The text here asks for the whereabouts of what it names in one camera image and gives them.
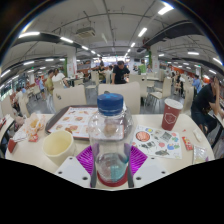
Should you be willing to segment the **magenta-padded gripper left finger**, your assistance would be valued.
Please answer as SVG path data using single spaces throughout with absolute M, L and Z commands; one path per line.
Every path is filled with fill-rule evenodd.
M 84 188 L 95 188 L 97 182 L 92 148 L 88 146 L 77 156 L 69 156 L 55 174 Z

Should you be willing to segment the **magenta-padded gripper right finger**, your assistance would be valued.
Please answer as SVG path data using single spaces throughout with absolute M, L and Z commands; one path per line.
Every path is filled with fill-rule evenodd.
M 128 164 L 128 187 L 140 188 L 157 181 L 169 172 L 156 157 L 147 156 L 132 146 Z

